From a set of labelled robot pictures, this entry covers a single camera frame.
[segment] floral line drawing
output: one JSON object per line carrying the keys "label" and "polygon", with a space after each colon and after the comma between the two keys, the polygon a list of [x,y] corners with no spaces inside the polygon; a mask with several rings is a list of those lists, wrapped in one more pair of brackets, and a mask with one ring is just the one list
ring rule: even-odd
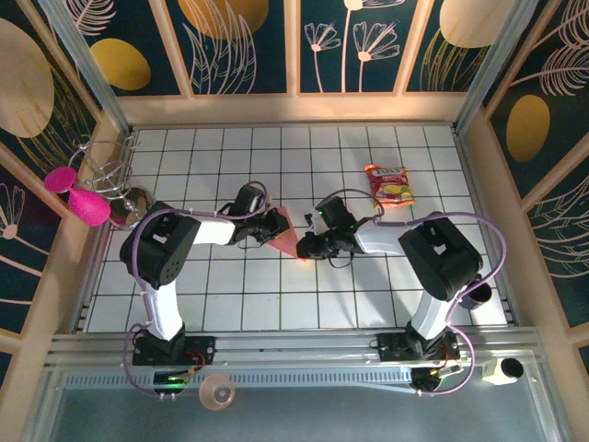
{"label": "floral line drawing", "polygon": [[373,60],[384,60],[400,54],[400,46],[393,44],[397,40],[396,25],[397,23],[391,23],[390,25],[375,23],[368,33],[366,33],[365,21],[353,25],[353,39],[360,60],[358,92],[362,92],[364,63]]}
{"label": "floral line drawing", "polygon": [[546,60],[540,72],[513,81],[509,87],[538,78],[545,95],[576,95],[589,82],[589,0],[570,0],[560,25],[539,40],[532,51],[544,41],[559,34],[563,46]]}
{"label": "floral line drawing", "polygon": [[15,301],[14,299],[4,299],[3,297],[0,297],[0,302],[17,304],[18,306],[30,306],[33,303],[33,301]]}
{"label": "floral line drawing", "polygon": [[[8,191],[8,187],[4,183],[0,183],[0,240],[15,239],[27,247],[49,255],[49,252],[39,247],[33,246],[23,238],[18,236],[18,223],[22,216],[22,211],[25,206],[25,191],[15,186],[12,190],[12,195]],[[6,256],[0,255],[0,262],[4,262],[12,267],[15,267],[23,272],[41,276],[41,272],[28,267],[19,262],[12,261]]]}
{"label": "floral line drawing", "polygon": [[[530,222],[544,259],[551,262],[550,276],[575,278],[589,274],[589,177],[574,189],[538,203]],[[542,231],[556,239],[542,238]]]}
{"label": "floral line drawing", "polygon": [[25,206],[25,191],[15,186],[12,190],[12,198],[10,198],[8,187],[2,182],[0,183],[0,202],[6,202],[6,211],[0,205],[0,238],[16,239],[36,251],[49,255],[48,251],[33,246],[17,235],[18,222]]}
{"label": "floral line drawing", "polygon": [[420,70],[420,90],[430,92],[466,92],[487,55],[489,46],[482,47],[469,64],[469,48],[454,46],[438,29],[423,55]]}
{"label": "floral line drawing", "polygon": [[244,85],[249,93],[256,81],[256,47],[246,20],[235,14],[225,2],[227,21],[213,0],[204,0],[206,15],[195,0],[186,2],[193,23],[200,31],[193,32],[183,24],[191,40],[191,83],[197,94],[235,94]]}
{"label": "floral line drawing", "polygon": [[341,39],[336,39],[337,34],[338,32],[333,28],[333,23],[328,25],[321,23],[316,28],[313,23],[305,25],[305,35],[313,51],[315,75],[317,76],[319,92],[321,93],[323,93],[323,85],[321,84],[321,76],[319,75],[318,52],[339,48],[341,46]]}
{"label": "floral line drawing", "polygon": [[341,54],[341,92],[346,91],[346,52],[348,50],[348,33],[350,32],[350,19],[352,11],[361,9],[372,9],[379,7],[398,6],[405,3],[405,0],[343,0],[348,12],[343,31],[343,49]]}
{"label": "floral line drawing", "polygon": [[114,0],[67,0],[64,3],[82,35],[100,35],[117,14],[117,11],[109,14],[114,7]]}

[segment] leaf drawing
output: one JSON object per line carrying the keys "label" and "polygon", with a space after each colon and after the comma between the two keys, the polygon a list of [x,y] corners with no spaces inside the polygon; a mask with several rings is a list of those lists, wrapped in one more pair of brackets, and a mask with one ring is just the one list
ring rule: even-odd
{"label": "leaf drawing", "polygon": [[315,76],[319,86],[319,92],[323,93],[323,84],[321,83],[321,75],[319,74],[319,60],[318,53],[322,51],[329,51],[341,46],[341,39],[336,39],[338,31],[335,30],[333,23],[321,23],[315,26],[314,23],[307,23],[305,25],[306,40],[313,51],[313,59],[315,61]]}
{"label": "leaf drawing", "polygon": [[589,177],[574,189],[542,200],[530,222],[551,276],[573,278],[589,274]]}
{"label": "leaf drawing", "polygon": [[589,81],[589,45],[562,46],[550,55],[540,72],[515,80],[511,86],[537,77],[546,95],[574,96]]}
{"label": "leaf drawing", "polygon": [[256,80],[257,59],[249,25],[225,2],[227,19],[213,0],[199,6],[188,0],[194,32],[183,24],[191,40],[191,83],[196,94],[249,93]]}
{"label": "leaf drawing", "polygon": [[[13,187],[12,194],[10,194],[8,191],[8,186],[6,186],[3,182],[0,183],[0,240],[10,241],[15,239],[30,249],[43,253],[44,255],[49,255],[49,252],[33,246],[18,236],[18,223],[20,222],[20,217],[22,216],[22,211],[25,206],[25,196],[25,191],[19,189],[17,186]],[[20,262],[13,261],[6,256],[0,255],[0,262],[8,264],[23,272],[27,272],[38,277],[41,276],[40,271],[32,269],[25,264],[21,264]],[[21,302],[3,298],[0,298],[0,302],[21,304]]]}
{"label": "leaf drawing", "polygon": [[568,46],[589,44],[589,0],[570,0],[562,13],[560,25],[538,40],[532,51],[557,32]]}
{"label": "leaf drawing", "polygon": [[538,78],[546,95],[576,95],[589,81],[589,0],[569,0],[560,25],[540,39],[532,51],[558,33],[563,46],[555,50],[542,70],[515,80],[509,87]]}
{"label": "leaf drawing", "polygon": [[397,40],[396,25],[395,22],[390,25],[375,23],[368,32],[366,32],[365,21],[353,25],[353,40],[360,60],[358,92],[362,92],[364,63],[384,60],[400,54],[400,46],[393,44]]}
{"label": "leaf drawing", "polygon": [[98,36],[117,14],[114,0],[64,0],[67,9],[82,35]]}
{"label": "leaf drawing", "polygon": [[346,91],[346,54],[348,51],[348,34],[350,33],[350,18],[352,11],[361,9],[373,9],[379,7],[398,6],[405,3],[405,0],[343,0],[348,12],[343,29],[343,48],[341,51],[341,92]]}

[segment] grid floor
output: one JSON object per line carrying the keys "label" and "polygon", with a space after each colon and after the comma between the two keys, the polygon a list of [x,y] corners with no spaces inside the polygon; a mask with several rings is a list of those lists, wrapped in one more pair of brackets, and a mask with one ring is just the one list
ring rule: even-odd
{"label": "grid floor", "polygon": [[[304,214],[324,196],[344,186],[369,190],[367,163],[409,171],[417,203],[387,209],[386,220],[416,219],[434,210],[473,211],[446,126],[143,130],[139,141],[133,179],[158,200],[213,211],[232,201],[249,180],[260,180],[274,205],[288,208],[299,238],[307,229]],[[348,195],[346,203],[357,219],[375,212],[362,197]],[[479,226],[469,218],[454,221],[483,254],[483,272],[488,272]],[[146,319],[138,288],[118,261],[127,235],[110,232],[84,331],[123,332]],[[403,256],[357,256],[352,266],[333,269],[269,246],[193,246],[177,288],[189,332],[404,327],[421,296]],[[454,323],[504,324],[505,308],[493,288],[489,303],[472,312],[459,308]]]}

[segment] cable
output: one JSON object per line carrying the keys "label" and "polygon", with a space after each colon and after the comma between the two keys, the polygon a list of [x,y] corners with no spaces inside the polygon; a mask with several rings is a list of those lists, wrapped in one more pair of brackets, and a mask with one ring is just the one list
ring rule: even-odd
{"label": "cable", "polygon": [[[134,379],[131,376],[131,370],[129,368],[129,364],[127,363],[127,357],[126,357],[127,352],[129,351],[129,341],[130,341],[130,337],[133,335],[133,330],[137,327],[139,328],[139,331],[147,329],[147,327],[149,327],[149,325],[154,321],[154,312],[151,309],[151,304],[148,302],[147,286],[145,285],[145,281],[143,279],[141,279],[141,277],[139,276],[139,270],[138,270],[138,266],[137,266],[137,251],[139,249],[139,241],[141,239],[141,235],[142,235],[145,227],[147,226],[147,224],[150,221],[152,221],[153,219],[155,219],[161,215],[167,215],[167,214],[196,215],[196,216],[203,216],[203,217],[217,217],[217,218],[222,218],[222,219],[226,219],[229,221],[237,221],[237,220],[244,220],[244,219],[251,218],[252,216],[257,216],[257,215],[263,214],[266,211],[266,204],[268,203],[268,201],[270,199],[269,195],[268,195],[268,189],[266,188],[266,186],[262,182],[257,181],[257,180],[250,181],[250,182],[248,182],[248,184],[256,184],[261,187],[261,189],[263,191],[263,200],[261,201],[260,208],[258,208],[254,212],[251,212],[247,215],[235,216],[235,215],[223,215],[223,214],[220,214],[219,212],[207,213],[207,212],[195,212],[193,210],[173,209],[173,208],[161,209],[161,210],[156,210],[152,214],[150,214],[150,215],[146,216],[144,219],[142,219],[136,228],[135,238],[133,239],[133,248],[132,248],[132,252],[131,252],[131,266],[132,266],[132,271],[133,271],[133,278],[135,278],[135,281],[137,281],[137,284],[141,288],[141,294],[144,299],[145,309],[147,310],[147,323],[144,325],[142,325],[140,323],[135,323],[131,327],[131,329],[129,329],[129,331],[127,332],[127,336],[125,338],[125,341],[124,341],[124,344],[122,347],[122,366],[123,366],[123,369],[125,372],[125,377],[129,381],[129,383],[136,390],[138,390],[139,392],[141,392],[142,394],[144,394],[146,396],[150,396],[152,398],[159,399],[161,401],[167,399],[167,396],[164,393],[158,395],[154,391],[144,389],[143,387],[141,387],[139,384],[137,384],[134,381]],[[174,400],[176,400],[176,396],[177,395],[172,393],[170,395],[170,399],[172,401],[174,401]],[[184,393],[183,396],[190,396],[190,394]]]}
{"label": "cable", "polygon": [[412,221],[407,221],[407,222],[387,222],[387,221],[380,221],[379,219],[382,218],[382,216],[385,214],[385,209],[384,206],[374,197],[373,194],[369,193],[369,192],[365,192],[365,191],[361,191],[359,189],[341,189],[339,191],[335,191],[333,193],[330,193],[327,197],[325,197],[323,200],[321,200],[321,203],[323,203],[324,201],[326,201],[328,198],[331,198],[334,195],[337,195],[338,193],[341,192],[357,192],[357,193],[361,193],[363,195],[366,195],[370,198],[372,198],[374,201],[377,202],[378,205],[378,214],[374,215],[373,221],[377,226],[382,226],[382,227],[412,227],[412,226],[417,226],[421,223],[424,223],[426,221],[433,221],[434,219],[441,219],[441,218],[450,218],[450,217],[455,217],[455,216],[467,216],[470,218],[474,218],[477,221],[487,225],[497,236],[497,238],[499,239],[499,241],[501,242],[501,257],[499,258],[497,264],[495,265],[495,267],[492,268],[492,270],[486,274],[485,276],[483,276],[482,278],[480,278],[480,280],[477,281],[477,283],[469,286],[464,292],[459,293],[456,298],[454,299],[454,301],[452,302],[452,305],[450,306],[450,309],[448,310],[448,313],[445,316],[445,322],[448,326],[448,328],[460,335],[462,337],[462,339],[465,341],[465,343],[468,346],[468,350],[470,351],[470,358],[471,358],[471,363],[470,363],[470,367],[468,369],[467,375],[465,376],[465,378],[455,387],[453,387],[452,389],[448,389],[448,390],[442,390],[442,391],[432,391],[432,392],[428,392],[426,394],[428,394],[429,396],[441,396],[444,394],[449,394],[455,391],[460,390],[462,387],[464,387],[465,385],[467,385],[468,381],[470,380],[470,378],[472,378],[472,375],[475,371],[475,349],[474,346],[472,344],[472,342],[470,341],[470,339],[468,338],[468,336],[461,331],[460,329],[458,329],[457,327],[453,326],[450,319],[452,317],[452,315],[454,314],[456,307],[458,307],[458,304],[461,302],[462,298],[465,297],[466,295],[468,295],[470,292],[476,290],[477,288],[479,288],[481,285],[485,284],[487,281],[489,281],[493,276],[495,276],[503,267],[503,265],[505,264],[505,260],[507,258],[507,242],[505,241],[505,237],[503,236],[503,233],[501,232],[501,230],[495,226],[490,220],[488,220],[487,218],[485,218],[484,216],[481,215],[476,215],[476,214],[470,214],[467,212],[448,212],[445,214],[431,214],[428,216],[425,216],[423,218],[419,218],[419,219],[415,219]]}
{"label": "cable", "polygon": [[[145,281],[139,277],[139,271],[137,269],[137,250],[139,249],[139,241],[141,240],[141,234],[144,232],[147,224],[152,219],[155,219],[158,216],[167,215],[167,214],[196,215],[196,216],[203,216],[203,217],[210,217],[210,218],[217,217],[217,218],[226,219],[229,221],[244,220],[244,219],[251,218],[252,216],[261,215],[266,211],[266,204],[268,203],[268,200],[269,200],[268,189],[266,189],[266,186],[264,186],[264,184],[260,181],[254,180],[254,181],[248,182],[247,184],[257,184],[262,188],[262,190],[264,192],[264,199],[262,200],[262,202],[260,204],[260,208],[258,210],[255,210],[254,212],[247,214],[247,215],[234,216],[234,215],[223,215],[223,214],[219,214],[218,212],[215,212],[215,213],[195,212],[193,210],[171,209],[170,208],[170,209],[156,210],[155,212],[153,212],[152,214],[146,216],[144,219],[141,220],[141,222],[139,223],[139,225],[136,228],[135,238],[133,238],[133,249],[131,252],[131,266],[132,266],[132,270],[133,270],[133,278],[135,278],[135,281],[137,281],[137,284],[141,287],[142,293],[147,290],[147,286],[145,285]],[[149,319],[150,311],[147,312],[147,316],[148,316],[149,321],[153,321],[153,312],[151,312],[151,313],[152,313],[152,317],[151,317],[151,319]]]}
{"label": "cable", "polygon": [[343,265],[335,265],[332,261],[333,258],[336,258],[336,256],[328,256],[328,261],[329,261],[329,265],[331,267],[333,267],[334,269],[345,269],[346,267],[350,267],[352,265],[352,261],[353,261],[353,251],[350,252],[350,260],[348,262],[346,262]]}
{"label": "cable", "polygon": [[378,207],[378,214],[373,216],[374,220],[376,220],[377,218],[382,218],[385,215],[385,206],[380,201],[378,201],[378,199],[372,193],[361,191],[360,189],[348,189],[348,188],[339,189],[338,191],[332,192],[328,196],[323,198],[317,205],[321,205],[321,204],[325,203],[332,196],[335,196],[335,195],[337,195],[339,193],[343,193],[343,192],[360,193],[364,196],[367,196],[371,200],[373,200],[375,202],[375,207]]}

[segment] snack bag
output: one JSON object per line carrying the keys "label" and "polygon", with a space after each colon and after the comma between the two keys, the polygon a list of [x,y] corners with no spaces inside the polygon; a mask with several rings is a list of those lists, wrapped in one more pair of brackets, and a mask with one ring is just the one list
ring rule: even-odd
{"label": "snack bag", "polygon": [[364,171],[370,181],[370,192],[385,207],[415,203],[405,168],[388,169],[367,164]]}

